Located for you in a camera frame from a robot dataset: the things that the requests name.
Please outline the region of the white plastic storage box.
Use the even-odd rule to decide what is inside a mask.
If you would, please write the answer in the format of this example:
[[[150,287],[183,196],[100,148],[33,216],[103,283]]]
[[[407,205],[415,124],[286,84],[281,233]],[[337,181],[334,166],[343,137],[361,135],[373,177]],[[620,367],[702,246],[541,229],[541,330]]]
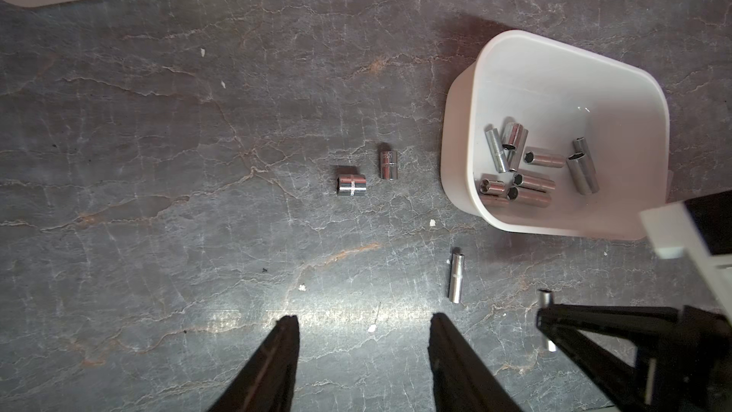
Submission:
[[[528,147],[570,156],[584,138],[600,190],[580,194],[566,169],[545,208],[487,207],[481,179],[497,171],[485,134],[517,122]],[[640,214],[667,197],[669,112],[653,76],[530,32],[503,32],[451,85],[444,112],[440,179],[457,209],[507,232],[640,240]]]

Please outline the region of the wide chrome socket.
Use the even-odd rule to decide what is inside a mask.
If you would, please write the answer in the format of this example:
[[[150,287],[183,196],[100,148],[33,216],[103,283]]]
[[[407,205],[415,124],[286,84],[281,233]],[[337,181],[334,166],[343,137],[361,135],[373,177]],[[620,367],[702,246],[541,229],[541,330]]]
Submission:
[[[367,180],[364,175],[341,174],[337,177],[339,196],[364,196],[366,191]]]

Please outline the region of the thin chrome deep socket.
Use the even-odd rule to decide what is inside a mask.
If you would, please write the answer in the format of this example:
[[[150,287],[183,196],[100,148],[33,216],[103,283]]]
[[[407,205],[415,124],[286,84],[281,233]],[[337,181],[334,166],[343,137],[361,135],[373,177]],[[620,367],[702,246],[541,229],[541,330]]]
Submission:
[[[539,307],[541,307],[541,309],[546,308],[554,303],[554,293],[551,290],[540,289],[538,291],[538,294],[539,294]],[[557,352],[556,345],[545,336],[543,336],[543,345],[544,345],[544,348],[548,352],[550,352],[550,353]]]
[[[451,257],[450,283],[448,289],[448,298],[451,303],[459,304],[461,302],[464,265],[465,256],[462,253],[454,252]]]

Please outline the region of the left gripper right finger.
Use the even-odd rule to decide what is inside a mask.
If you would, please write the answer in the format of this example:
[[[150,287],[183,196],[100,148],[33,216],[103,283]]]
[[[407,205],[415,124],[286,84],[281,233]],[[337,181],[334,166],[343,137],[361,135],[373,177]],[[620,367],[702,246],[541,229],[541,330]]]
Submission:
[[[436,411],[520,411],[443,313],[432,316],[428,354]]]

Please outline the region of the short chrome socket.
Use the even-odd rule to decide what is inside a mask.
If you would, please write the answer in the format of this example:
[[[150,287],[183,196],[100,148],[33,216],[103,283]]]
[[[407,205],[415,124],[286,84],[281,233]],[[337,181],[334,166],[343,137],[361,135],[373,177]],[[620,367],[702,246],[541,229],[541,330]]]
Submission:
[[[398,152],[396,150],[388,149],[379,152],[379,175],[384,180],[398,178]]]

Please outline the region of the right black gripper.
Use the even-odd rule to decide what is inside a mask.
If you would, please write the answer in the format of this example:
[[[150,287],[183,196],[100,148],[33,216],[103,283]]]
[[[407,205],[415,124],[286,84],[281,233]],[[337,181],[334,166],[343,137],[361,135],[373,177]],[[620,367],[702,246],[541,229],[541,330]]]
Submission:
[[[573,327],[543,319],[650,318],[648,341],[634,365]],[[686,306],[553,304],[539,309],[537,328],[619,411],[729,411],[731,324],[718,313]]]

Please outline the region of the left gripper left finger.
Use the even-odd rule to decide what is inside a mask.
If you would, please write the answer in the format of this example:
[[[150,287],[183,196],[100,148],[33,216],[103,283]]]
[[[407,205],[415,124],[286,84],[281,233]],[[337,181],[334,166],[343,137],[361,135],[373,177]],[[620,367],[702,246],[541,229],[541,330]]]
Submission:
[[[209,411],[290,411],[299,348],[297,316],[282,317]]]

